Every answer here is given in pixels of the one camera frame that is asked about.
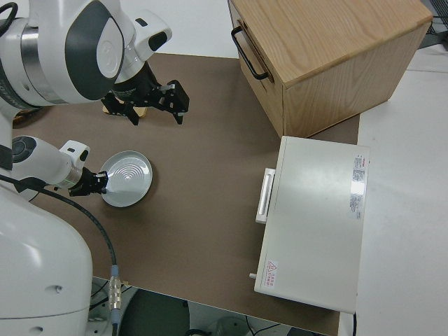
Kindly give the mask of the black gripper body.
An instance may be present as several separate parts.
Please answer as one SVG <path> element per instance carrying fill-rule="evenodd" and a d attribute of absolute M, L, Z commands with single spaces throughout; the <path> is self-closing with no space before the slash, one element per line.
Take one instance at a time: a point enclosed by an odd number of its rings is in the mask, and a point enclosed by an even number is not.
<path fill-rule="evenodd" d="M 70 196 L 87 196 L 95 193 L 96 175 L 88 168 L 83 168 L 81 178 L 77 184 L 69 189 Z"/>
<path fill-rule="evenodd" d="M 189 96 L 178 80 L 166 85 L 158 83 L 148 64 L 135 76 L 116 83 L 112 90 L 101 99 L 108 112 L 115 115 L 131 116 L 130 107 L 154 107 L 174 116 L 183 116 L 189 109 Z"/>

